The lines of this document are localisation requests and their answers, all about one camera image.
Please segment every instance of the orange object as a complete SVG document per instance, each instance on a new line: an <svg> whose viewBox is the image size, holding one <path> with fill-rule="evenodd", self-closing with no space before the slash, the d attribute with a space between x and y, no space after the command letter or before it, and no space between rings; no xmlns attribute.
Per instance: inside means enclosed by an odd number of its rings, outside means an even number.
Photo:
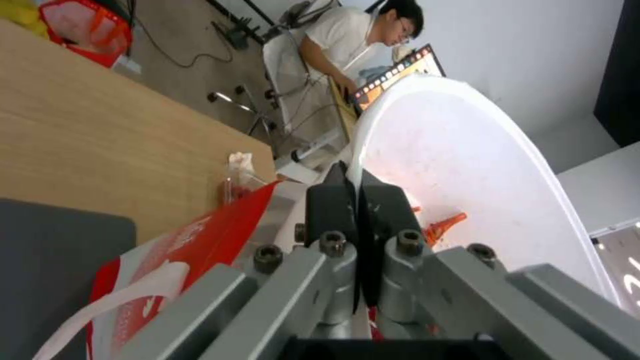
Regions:
<svg viewBox="0 0 640 360"><path fill-rule="evenodd" d="M429 247L433 247L442 238L442 235L447 232L453 225L465 220L467 218L466 213L457 214L454 217L448 218L435 224L429 224L429 227L422 230L422 233L427 241Z"/></svg>

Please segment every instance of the yellow object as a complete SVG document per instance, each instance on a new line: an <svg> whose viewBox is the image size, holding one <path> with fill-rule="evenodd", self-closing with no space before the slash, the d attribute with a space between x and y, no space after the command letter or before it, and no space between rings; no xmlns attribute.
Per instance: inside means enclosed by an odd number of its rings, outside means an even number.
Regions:
<svg viewBox="0 0 640 360"><path fill-rule="evenodd" d="M40 37L49 38L47 25L40 20L38 7L31 0L0 0L0 18L8 19Z"/></svg>

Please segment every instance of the red bag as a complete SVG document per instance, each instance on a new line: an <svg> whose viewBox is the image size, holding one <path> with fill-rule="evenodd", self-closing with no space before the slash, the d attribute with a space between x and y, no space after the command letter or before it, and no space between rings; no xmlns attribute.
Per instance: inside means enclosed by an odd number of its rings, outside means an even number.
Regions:
<svg viewBox="0 0 640 360"><path fill-rule="evenodd" d="M273 183L105 264L96 274L91 304L63 323L36 360L52 359L85 325L89 359L115 357L164 305L217 263L236 268L263 243L273 243L306 186Z"/></svg>
<svg viewBox="0 0 640 360"><path fill-rule="evenodd" d="M91 0L54 0L39 11L51 41L105 67L131 45L127 22Z"/></svg>

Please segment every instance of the black cable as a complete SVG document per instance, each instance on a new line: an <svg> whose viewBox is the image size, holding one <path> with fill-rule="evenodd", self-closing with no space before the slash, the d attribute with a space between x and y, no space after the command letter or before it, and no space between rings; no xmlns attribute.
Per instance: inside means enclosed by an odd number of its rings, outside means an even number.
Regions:
<svg viewBox="0 0 640 360"><path fill-rule="evenodd" d="M142 21L140 21L140 19L136 18L136 22L138 22L138 24L140 25L142 30L145 32L145 34L147 34L147 37L149 38L149 41L155 47L155 49L158 50L162 55L164 55L164 57L167 58L167 60L171 61L175 66L181 67L183 69L188 69L188 68L192 67L193 65L195 65L196 61L198 61L199 58L210 58L210 59L213 59L213 60L216 60L216 61L220 61L221 63L230 63L230 62L234 61L234 54L231 51L231 48L229 47L229 45L227 44L227 40L220 33L220 30L218 30L218 28L216 26L214 26L214 30L215 30L216 34L218 34L218 37L220 38L220 40L222 40L223 44L225 44L225 47L227 48L228 57L226 59L223 59L223 58L219 58L219 57L217 57L215 55L212 55L212 54L200 53L200 54L196 54L193 57L193 59L191 60L191 62L188 63L187 65L185 65L183 63L180 63L176 59L172 58L171 55L167 54L167 52L164 51L162 49L162 47L160 47L160 45L158 45L158 43L154 40L154 38L151 36L149 31L147 30L147 27L142 23Z"/></svg>
<svg viewBox="0 0 640 360"><path fill-rule="evenodd" d="M302 107L302 104L305 102L305 99L307 98L307 95L309 94L309 91L311 90L312 87L314 87L316 84L318 84L318 82L320 82L321 79L323 78L329 78L328 75L322 75L319 78L311 81L311 83L308 84L308 86L305 89L304 94L302 94L302 96L300 97L300 102L298 103L298 107L296 107L296 111L293 112L293 115L291 117L289 117L289 122L293 121L293 119L296 118L296 116L298 115L298 112L300 111L300 108Z"/></svg>
<svg viewBox="0 0 640 360"><path fill-rule="evenodd" d="M291 129L291 131L289 131L289 133L284 138L282 138L282 140L277 145L277 147L279 148L280 146L282 146L285 143L285 141L287 141L291 137L291 135L293 135L293 133L295 133L296 130L298 130L298 128L300 128L300 126L304 125L304 123L306 123L309 119L311 119L315 114L320 112L320 110L323 110L323 109L328 108L330 106L335 106L336 108L338 108L337 104L326 104L326 105L320 106L318 109L316 109L314 112L312 112L309 116L305 117L298 125L296 125L296 127Z"/></svg>
<svg viewBox="0 0 640 360"><path fill-rule="evenodd" d="M129 22L131 24L133 24L133 21L135 19L135 21L140 25L142 30L145 32L145 34L149 38L149 41L151 42L151 45L153 45L155 47L155 49L158 50L159 53L161 53L165 58L167 58L167 60L172 62L175 66L181 67L183 69L189 69L193 65L195 65L196 61L198 61L199 58L210 58L212 60L220 61L222 63L230 63L230 62L234 61L234 54L231 51L231 48L229 47L229 45L227 44L227 40L224 38L223 34L220 33L220 30L218 29L218 27L214 26L214 30L215 30L216 34L218 35L218 38L220 38L220 40L222 40L222 43L227 48L227 54L228 54L227 58L224 59L224 58L220 58L220 57L217 57L215 55L212 55L212 54L200 53L200 54L196 54L193 57L193 59L191 60L191 62L185 65L185 64L177 61L173 57L171 57L171 55L169 55L165 50L163 50L163 48L160 47L160 45L158 45L156 40L151 36L151 34L149 33L149 30L147 30L147 27L144 25L144 23L142 23L142 21L140 21L138 16L136 16L136 0L127 0L127 10L129 11Z"/></svg>

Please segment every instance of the man's hand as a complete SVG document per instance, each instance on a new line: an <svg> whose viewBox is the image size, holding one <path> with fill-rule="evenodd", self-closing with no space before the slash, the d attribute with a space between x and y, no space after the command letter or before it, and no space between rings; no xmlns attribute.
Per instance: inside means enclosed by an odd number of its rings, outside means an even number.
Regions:
<svg viewBox="0 0 640 360"><path fill-rule="evenodd" d="M354 83L353 80L349 79L343 74L333 77L333 80L335 81L335 84L338 85L340 93L342 94L344 93L345 89L349 95L352 95L356 92L356 90L358 90L356 83Z"/></svg>

